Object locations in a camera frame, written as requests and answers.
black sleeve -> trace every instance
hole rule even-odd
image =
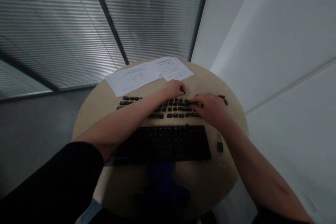
[[[254,219],[253,224],[308,224],[296,220],[287,219],[265,207],[262,207]]]
[[[0,201],[0,223],[74,223],[91,203],[103,165],[93,145],[69,143]]]

black keyboard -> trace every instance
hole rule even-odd
[[[203,125],[140,127],[112,154],[112,165],[211,159],[206,135]]]

hand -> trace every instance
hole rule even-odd
[[[186,87],[182,81],[170,80],[159,92],[164,95],[166,100],[168,100],[184,95],[185,91]]]
[[[223,99],[217,95],[212,93],[199,94],[190,99],[190,102],[199,102],[200,104],[203,104],[203,107],[197,104],[191,104],[190,106],[195,109],[206,122],[216,129],[219,129],[230,119]]]

metal frame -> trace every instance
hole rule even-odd
[[[113,20],[111,18],[110,11],[108,10],[108,7],[106,5],[106,2],[105,2],[105,0],[99,0],[99,3],[100,3],[101,8],[103,9],[103,12],[105,14],[106,20],[107,20],[107,22],[108,22],[108,24],[110,26],[110,29],[111,29],[111,31],[113,33],[114,39],[117,42],[117,45],[118,45],[119,50],[120,50],[120,53],[121,53],[122,57],[124,58],[125,64],[129,65],[130,63],[128,62],[128,59],[127,59],[126,53],[124,51],[123,45],[121,44],[118,32],[117,32],[116,28],[114,27],[114,23],[113,23]]]
[[[29,76],[33,80],[39,82],[40,84],[42,84],[46,88],[49,88],[50,90],[52,90],[54,92],[58,92],[60,90],[54,84],[52,84],[49,81],[47,81],[46,79],[42,78],[40,75],[38,75],[37,73],[35,73],[31,69],[29,69],[28,67],[24,66],[19,61],[17,61],[13,57],[9,56],[7,53],[3,52],[1,49],[0,49],[0,60],[4,61],[8,65],[16,68],[17,70],[19,70],[20,72]]]
[[[115,41],[117,42],[120,53],[121,53],[122,57],[124,58],[125,64],[129,65],[130,63],[128,62],[126,53],[125,53],[123,45],[120,41],[118,32],[117,32],[117,30],[114,26],[114,23],[113,23],[113,20],[111,18],[108,7],[106,5],[106,2],[105,2],[105,0],[98,0],[98,1],[100,3],[100,6],[101,6],[103,12],[104,12],[106,20],[107,20],[107,22],[110,26],[110,29],[111,29],[111,32],[112,32],[114,38],[115,38]],[[205,1],[206,0],[201,0],[200,5],[199,5],[197,19],[196,19],[196,26],[195,26],[195,30],[194,30],[194,36],[193,36],[193,39],[192,39],[191,50],[190,50],[190,55],[189,55],[189,59],[188,59],[189,62],[191,61],[191,57],[192,57],[193,52],[194,52],[194,47],[195,47],[197,34],[198,34],[198,30],[199,30],[200,23],[201,23],[201,19],[202,19],[202,14],[203,14],[203,10],[204,10]],[[49,92],[49,93],[32,94],[32,95],[26,95],[26,96],[20,96],[20,97],[7,98],[7,99],[0,100],[0,103],[9,102],[9,101],[10,102],[11,101],[17,101],[17,100],[27,99],[27,98],[47,96],[47,95],[54,95],[54,94],[58,94],[58,93],[67,93],[67,92],[73,92],[73,91],[78,91],[78,90],[91,89],[91,88],[94,88],[96,86],[96,85],[93,85],[93,86],[90,85],[90,86],[74,87],[74,88],[69,88],[69,89],[59,89],[57,86],[55,86],[54,84],[52,84],[48,80],[44,79],[43,77],[41,77],[39,74],[35,73],[34,71],[29,69],[28,67],[24,66],[19,61],[17,61],[13,57],[9,56],[7,53],[3,52],[1,49],[0,49],[0,60],[3,60],[5,63],[9,64],[10,66],[19,70],[23,74],[27,75],[28,77],[32,78],[33,80],[39,82],[40,84],[44,85],[45,87],[47,87],[51,91],[53,91],[53,92]]]
[[[195,27],[195,31],[194,31],[194,37],[192,39],[191,50],[190,50],[190,55],[189,55],[189,59],[188,59],[189,62],[191,62],[191,57],[193,56],[194,47],[195,47],[195,43],[196,43],[196,39],[197,39],[198,29],[200,28],[200,23],[201,23],[201,19],[202,19],[202,14],[203,14],[205,1],[206,0],[201,0],[201,4],[199,5],[197,19],[196,19],[196,27]]]

left hand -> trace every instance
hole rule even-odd
[[[163,88],[160,89],[160,92],[164,95],[166,100],[184,95],[185,91],[185,84],[179,80],[170,80]]]

